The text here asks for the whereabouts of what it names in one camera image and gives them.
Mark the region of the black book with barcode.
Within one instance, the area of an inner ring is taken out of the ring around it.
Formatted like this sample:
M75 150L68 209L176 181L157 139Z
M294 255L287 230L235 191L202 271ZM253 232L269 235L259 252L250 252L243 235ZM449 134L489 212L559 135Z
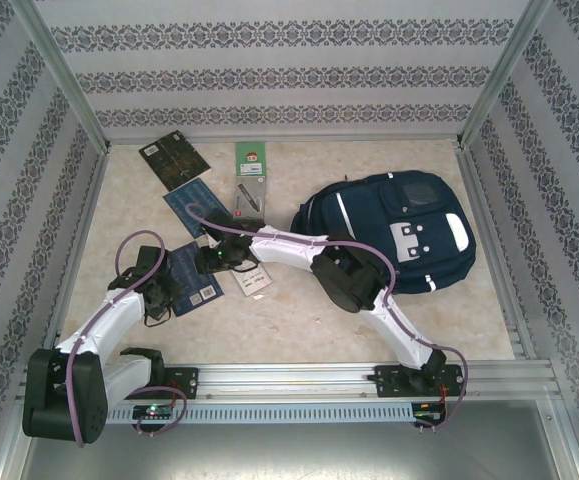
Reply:
M148 144L139 154L169 192L210 170L210 165L180 131Z

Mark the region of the blue book with white sticker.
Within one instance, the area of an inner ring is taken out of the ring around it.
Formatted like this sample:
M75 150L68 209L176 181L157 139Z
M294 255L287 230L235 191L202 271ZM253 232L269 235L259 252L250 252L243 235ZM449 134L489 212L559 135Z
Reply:
M187 184L167 193L163 196L163 199L194 239L201 237L204 232L202 224L194 220L185 210L187 204L197 203L201 209L195 209L194 212L201 217L205 217L214 209L220 209L224 213L228 213L225 205L200 178L191 180Z
M180 286L173 302L173 312L183 316L216 300L223 290L213 274L199 274L194 259L199 252L196 242L188 243L171 252L172 276Z

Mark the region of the left aluminium corner post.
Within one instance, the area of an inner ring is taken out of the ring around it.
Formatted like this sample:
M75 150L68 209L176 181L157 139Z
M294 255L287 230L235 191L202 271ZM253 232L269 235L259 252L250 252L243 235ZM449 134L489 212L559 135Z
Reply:
M9 2L89 138L99 151L107 153L110 141L34 1L9 0Z

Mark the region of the aluminium corner post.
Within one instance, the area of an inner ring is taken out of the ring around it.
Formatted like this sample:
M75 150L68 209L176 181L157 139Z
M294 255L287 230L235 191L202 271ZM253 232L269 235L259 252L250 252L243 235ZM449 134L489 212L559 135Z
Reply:
M107 153L110 141L34 1L9 0L9 2L89 138L99 151Z
M492 109L550 4L551 0L528 0L508 42L486 80L482 92L476 99L464 127L457 135L456 145L458 148L464 149L474 141L480 126Z

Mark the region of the grey pen box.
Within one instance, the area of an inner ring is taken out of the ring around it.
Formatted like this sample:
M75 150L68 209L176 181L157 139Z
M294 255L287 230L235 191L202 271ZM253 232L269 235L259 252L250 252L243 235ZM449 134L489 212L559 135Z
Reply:
M233 215L236 219L263 220L266 209L266 177L238 176Z

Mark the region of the right aluminium side rail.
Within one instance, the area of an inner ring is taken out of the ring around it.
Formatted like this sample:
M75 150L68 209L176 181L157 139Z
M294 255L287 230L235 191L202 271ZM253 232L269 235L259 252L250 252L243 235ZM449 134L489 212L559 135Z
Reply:
M477 169L469 152L458 146L455 154L515 359L537 360Z

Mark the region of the green booklet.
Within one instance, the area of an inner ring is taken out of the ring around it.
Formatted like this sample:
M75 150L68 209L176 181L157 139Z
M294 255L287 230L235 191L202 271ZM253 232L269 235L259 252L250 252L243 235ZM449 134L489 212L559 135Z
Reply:
M235 145L236 175L267 175L266 145L264 142L238 142Z

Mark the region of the navy blue student backpack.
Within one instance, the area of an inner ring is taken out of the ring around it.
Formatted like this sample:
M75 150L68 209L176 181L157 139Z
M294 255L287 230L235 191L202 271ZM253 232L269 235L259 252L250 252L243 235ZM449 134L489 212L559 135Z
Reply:
M351 238L393 264L395 294L420 294L462 281L476 240L453 190L439 176L388 172L328 185L303 203L292 233Z

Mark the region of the grey sheet metal shelf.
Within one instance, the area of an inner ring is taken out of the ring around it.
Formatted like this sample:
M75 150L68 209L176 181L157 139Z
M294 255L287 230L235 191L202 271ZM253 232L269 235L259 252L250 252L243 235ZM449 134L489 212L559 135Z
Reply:
M35 440L21 480L568 480L544 439L399 424L113 426L83 449Z

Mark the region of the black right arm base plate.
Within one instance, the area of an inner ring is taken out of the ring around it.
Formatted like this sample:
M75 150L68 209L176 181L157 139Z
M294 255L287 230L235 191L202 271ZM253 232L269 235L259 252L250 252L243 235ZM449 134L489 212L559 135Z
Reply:
M458 396L464 375L460 366L452 364L445 365L435 376L403 365L378 365L367 379L375 384L380 398L440 396L442 386L449 396Z

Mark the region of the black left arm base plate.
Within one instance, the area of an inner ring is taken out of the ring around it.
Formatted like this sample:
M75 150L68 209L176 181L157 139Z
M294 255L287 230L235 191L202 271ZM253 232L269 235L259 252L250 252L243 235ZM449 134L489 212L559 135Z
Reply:
M187 399L197 396L199 369L195 367L167 366L164 385L182 391Z

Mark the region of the right aluminium corner post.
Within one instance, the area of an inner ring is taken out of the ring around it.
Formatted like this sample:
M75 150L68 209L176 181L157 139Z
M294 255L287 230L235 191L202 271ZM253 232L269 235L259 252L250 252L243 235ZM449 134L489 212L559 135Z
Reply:
M550 4L551 0L528 0L508 42L486 80L482 92L476 99L464 127L457 135L456 145L458 148L464 149L474 141L480 126L492 109Z

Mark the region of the white packet with red print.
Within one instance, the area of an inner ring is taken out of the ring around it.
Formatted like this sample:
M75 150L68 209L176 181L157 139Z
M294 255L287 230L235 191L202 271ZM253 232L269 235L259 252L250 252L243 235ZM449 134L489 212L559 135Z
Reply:
M262 266L246 272L233 271L233 276L246 297L256 294L273 282Z

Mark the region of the aluminium mounting rail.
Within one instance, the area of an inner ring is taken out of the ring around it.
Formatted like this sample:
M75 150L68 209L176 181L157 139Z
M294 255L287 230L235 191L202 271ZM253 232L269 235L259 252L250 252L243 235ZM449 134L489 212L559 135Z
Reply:
M367 379L377 364L199 365L196 400L302 400L380 398ZM462 368L468 400L557 398L560 387L546 360L476 361Z

